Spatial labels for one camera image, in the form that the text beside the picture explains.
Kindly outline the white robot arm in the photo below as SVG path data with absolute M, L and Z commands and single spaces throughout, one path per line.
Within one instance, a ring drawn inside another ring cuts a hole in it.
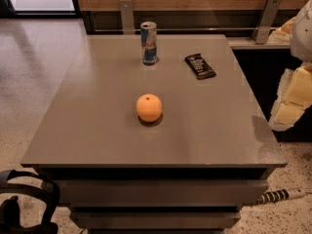
M 290 32 L 291 54 L 302 64 L 296 70 L 287 68 L 281 76 L 269 119 L 270 128 L 277 132 L 292 128 L 312 105 L 312 0 L 290 25 L 282 28 Z

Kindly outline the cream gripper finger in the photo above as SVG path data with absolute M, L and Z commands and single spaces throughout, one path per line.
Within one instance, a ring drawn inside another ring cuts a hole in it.
M 295 18 L 286 21 L 281 27 L 274 30 L 268 38 L 269 43 L 289 43 Z
M 281 76 L 277 99 L 273 103 L 269 126 L 283 132 L 294 126 L 312 105 L 312 64 L 296 70 L 286 69 Z

